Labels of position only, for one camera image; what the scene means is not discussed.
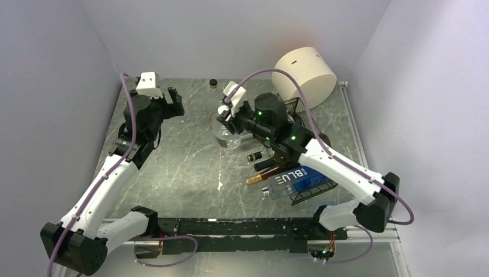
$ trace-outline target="white cylinder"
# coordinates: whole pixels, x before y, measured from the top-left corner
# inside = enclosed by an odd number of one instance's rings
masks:
[[[306,96],[309,108],[321,104],[333,91],[336,75],[314,47],[292,50],[275,65],[297,81]],[[283,100],[299,97],[294,84],[285,75],[273,72],[272,83]]]

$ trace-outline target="small black cap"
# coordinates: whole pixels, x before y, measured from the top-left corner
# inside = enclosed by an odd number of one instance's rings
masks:
[[[209,85],[211,88],[215,88],[217,86],[217,80],[216,79],[211,79],[209,81]]]
[[[253,153],[253,154],[249,154],[248,156],[246,156],[248,158],[248,162],[253,162],[255,160],[259,160],[262,158],[262,155],[261,155],[261,152],[258,151],[256,153]]]

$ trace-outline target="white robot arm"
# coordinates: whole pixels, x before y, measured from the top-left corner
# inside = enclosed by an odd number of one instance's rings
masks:
[[[168,103],[157,82],[158,76],[154,72],[141,75],[136,90],[130,93],[135,107],[136,125],[132,126],[128,104],[124,110],[126,123],[119,129],[119,136],[95,180],[77,204],[57,224],[46,223],[41,230],[41,239],[50,257],[55,245],[60,245],[55,253],[56,264],[84,275],[92,275],[101,267],[110,252],[129,239],[160,235],[157,212],[140,206],[131,209],[123,218],[101,226],[114,202],[114,197],[139,172],[149,154],[155,149],[155,141],[163,120],[185,113],[182,97],[176,89],[168,88],[172,100],[172,103]],[[136,141],[127,155],[133,132],[136,133]],[[127,158],[108,175],[107,171],[125,155]],[[86,206],[79,214],[80,207],[85,202]],[[61,244],[58,243],[60,237],[63,237]]]
[[[319,222],[328,230],[361,224],[374,232],[383,232],[397,200],[380,185],[398,192],[399,178],[389,173],[385,176],[366,169],[349,160],[331,147],[326,151],[314,134],[300,124],[288,120],[285,104],[272,93],[259,95],[252,110],[240,87],[226,102],[229,92],[224,92],[223,105],[218,120],[231,133],[244,130],[260,142],[269,145],[286,160],[311,167],[337,182],[356,199],[340,205],[322,206]]]

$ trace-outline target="bottle cap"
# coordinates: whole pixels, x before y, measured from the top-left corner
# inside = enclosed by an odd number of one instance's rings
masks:
[[[255,175],[253,177],[250,177],[250,178],[246,179],[245,182],[246,182],[246,185],[249,186],[249,185],[252,185],[254,183],[257,183],[257,182],[259,182],[261,180],[262,180],[261,175],[258,174],[258,175]]]
[[[261,152],[258,151],[256,153],[253,153],[253,154],[249,154],[248,156],[246,156],[248,158],[248,162],[253,162],[255,160],[259,160],[262,158],[262,155],[261,155]]]
[[[217,88],[217,80],[216,79],[211,79],[209,81],[210,88]]]

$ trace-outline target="white wall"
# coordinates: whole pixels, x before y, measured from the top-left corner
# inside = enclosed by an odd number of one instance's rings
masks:
[[[90,184],[120,82],[78,1],[0,2],[0,276],[45,276],[39,232]]]
[[[412,276],[489,271],[488,18],[484,0],[393,0],[349,80],[369,164],[416,214],[399,227]]]
[[[242,78],[318,49],[346,80],[390,0],[83,0],[118,68],[162,77]]]

